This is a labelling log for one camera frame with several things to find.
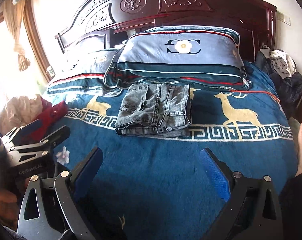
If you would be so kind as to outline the blue deer pattern blanket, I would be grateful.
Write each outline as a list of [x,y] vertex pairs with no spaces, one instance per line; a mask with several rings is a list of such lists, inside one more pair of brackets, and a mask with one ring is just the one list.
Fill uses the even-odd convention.
[[252,89],[228,98],[235,109],[257,113],[251,122],[229,123],[217,92],[196,90],[192,126],[185,138],[125,137],[115,124],[124,93],[100,96],[102,78],[81,74],[55,81],[44,98],[65,101],[70,137],[57,151],[69,152],[72,169],[94,147],[103,163],[79,207],[103,239],[199,239],[223,207],[199,164],[203,148],[246,177],[271,177],[280,192],[297,170],[293,134],[267,74],[246,63]]

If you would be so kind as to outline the grey denim pants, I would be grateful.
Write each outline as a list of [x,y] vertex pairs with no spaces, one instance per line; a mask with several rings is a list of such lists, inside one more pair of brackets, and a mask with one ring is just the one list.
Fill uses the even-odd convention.
[[115,130],[137,137],[188,137],[192,124],[190,86],[133,84],[124,96]]

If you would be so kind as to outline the light blue flower pillow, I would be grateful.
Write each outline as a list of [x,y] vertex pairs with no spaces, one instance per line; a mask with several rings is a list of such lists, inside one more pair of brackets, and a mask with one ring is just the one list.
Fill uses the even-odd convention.
[[177,25],[132,35],[113,56],[104,85],[127,89],[133,83],[192,84],[248,91],[240,35],[225,27]]

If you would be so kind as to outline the dark red carved headboard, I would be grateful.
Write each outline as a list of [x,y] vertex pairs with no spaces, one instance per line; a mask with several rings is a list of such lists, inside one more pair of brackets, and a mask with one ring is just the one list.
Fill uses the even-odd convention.
[[275,46],[276,7],[263,0],[86,0],[56,39],[67,51],[93,31],[116,34],[167,25],[231,28],[240,34],[242,59],[254,61],[262,46]]

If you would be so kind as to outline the red cloth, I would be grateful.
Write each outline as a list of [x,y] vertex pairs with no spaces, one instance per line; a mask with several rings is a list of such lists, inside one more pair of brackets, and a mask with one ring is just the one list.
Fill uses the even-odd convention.
[[42,112],[35,117],[35,120],[40,120],[41,126],[30,133],[30,138],[33,141],[43,139],[48,134],[50,127],[68,113],[65,100],[53,106],[51,102],[48,102],[44,98],[40,99],[43,109]]

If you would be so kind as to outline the pink plastic bag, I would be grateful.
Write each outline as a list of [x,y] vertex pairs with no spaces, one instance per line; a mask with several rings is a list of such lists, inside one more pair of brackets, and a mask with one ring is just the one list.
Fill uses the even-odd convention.
[[42,98],[39,94],[11,98],[0,111],[0,133],[5,135],[15,127],[26,126],[42,111]]

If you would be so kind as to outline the dark clothes pile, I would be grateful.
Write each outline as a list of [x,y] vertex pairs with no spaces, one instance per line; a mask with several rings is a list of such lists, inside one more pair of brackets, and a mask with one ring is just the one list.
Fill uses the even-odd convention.
[[302,96],[302,75],[292,57],[283,50],[271,50],[263,44],[254,65],[272,80],[284,114],[288,119],[292,117]]

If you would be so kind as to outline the beige tied curtain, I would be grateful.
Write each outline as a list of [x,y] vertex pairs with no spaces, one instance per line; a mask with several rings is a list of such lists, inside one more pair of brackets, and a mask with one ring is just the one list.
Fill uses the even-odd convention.
[[25,71],[30,66],[25,50],[19,42],[24,8],[25,0],[4,0],[3,3],[4,21],[14,41],[13,51],[17,55],[18,70],[20,72]]

